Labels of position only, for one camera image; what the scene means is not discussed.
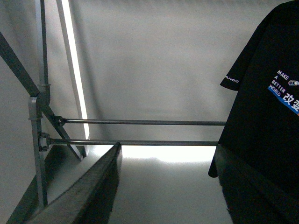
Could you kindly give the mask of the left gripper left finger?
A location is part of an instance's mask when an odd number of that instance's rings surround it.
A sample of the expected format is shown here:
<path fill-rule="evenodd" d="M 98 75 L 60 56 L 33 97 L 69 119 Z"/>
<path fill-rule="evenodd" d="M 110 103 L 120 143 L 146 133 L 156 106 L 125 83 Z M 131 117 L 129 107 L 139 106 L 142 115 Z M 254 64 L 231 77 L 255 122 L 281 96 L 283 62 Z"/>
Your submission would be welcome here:
<path fill-rule="evenodd" d="M 72 186 L 27 222 L 107 224 L 119 185 L 121 162 L 121 144 L 116 143 Z"/>

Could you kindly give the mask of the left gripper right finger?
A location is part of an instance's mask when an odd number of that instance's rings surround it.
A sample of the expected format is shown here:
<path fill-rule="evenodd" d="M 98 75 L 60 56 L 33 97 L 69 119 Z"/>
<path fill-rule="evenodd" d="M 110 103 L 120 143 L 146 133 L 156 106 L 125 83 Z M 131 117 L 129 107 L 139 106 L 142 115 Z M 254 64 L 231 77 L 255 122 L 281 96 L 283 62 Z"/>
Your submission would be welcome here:
<path fill-rule="evenodd" d="M 297 224 L 299 201 L 221 145 L 214 161 L 234 224 Z"/>

